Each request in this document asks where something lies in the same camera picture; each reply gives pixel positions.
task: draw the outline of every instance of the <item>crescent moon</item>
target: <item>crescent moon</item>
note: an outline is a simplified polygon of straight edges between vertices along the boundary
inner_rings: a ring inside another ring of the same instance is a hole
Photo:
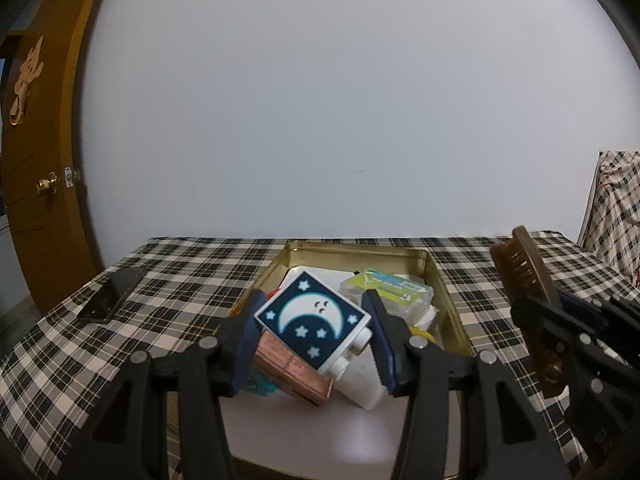
[[[324,319],[334,332],[334,339],[342,334],[342,312],[335,301],[316,292],[300,294],[287,301],[278,317],[278,331],[282,334],[287,325],[300,316],[316,316]]]

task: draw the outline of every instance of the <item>white wall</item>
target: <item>white wall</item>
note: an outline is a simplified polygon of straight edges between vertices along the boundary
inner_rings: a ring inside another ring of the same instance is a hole
[[[103,0],[84,175],[106,263],[162,235],[575,239],[639,102],[596,0]]]
[[[0,217],[0,316],[29,295],[22,276],[6,216]]]

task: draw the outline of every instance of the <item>phone screen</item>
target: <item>phone screen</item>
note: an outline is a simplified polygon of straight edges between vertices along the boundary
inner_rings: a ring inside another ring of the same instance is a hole
[[[77,318],[107,322],[145,274],[146,269],[139,267],[116,270],[82,308]]]

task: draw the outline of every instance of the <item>door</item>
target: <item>door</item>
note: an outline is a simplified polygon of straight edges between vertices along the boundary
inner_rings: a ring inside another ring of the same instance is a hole
[[[2,110],[2,186],[20,267],[45,313],[100,270],[79,208],[72,101],[94,0],[43,0],[21,31]]]

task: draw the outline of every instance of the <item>white star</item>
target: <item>white star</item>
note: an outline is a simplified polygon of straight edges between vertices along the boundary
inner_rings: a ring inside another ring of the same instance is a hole
[[[296,337],[306,337],[307,332],[309,332],[309,329],[304,325],[300,325],[296,329]]]

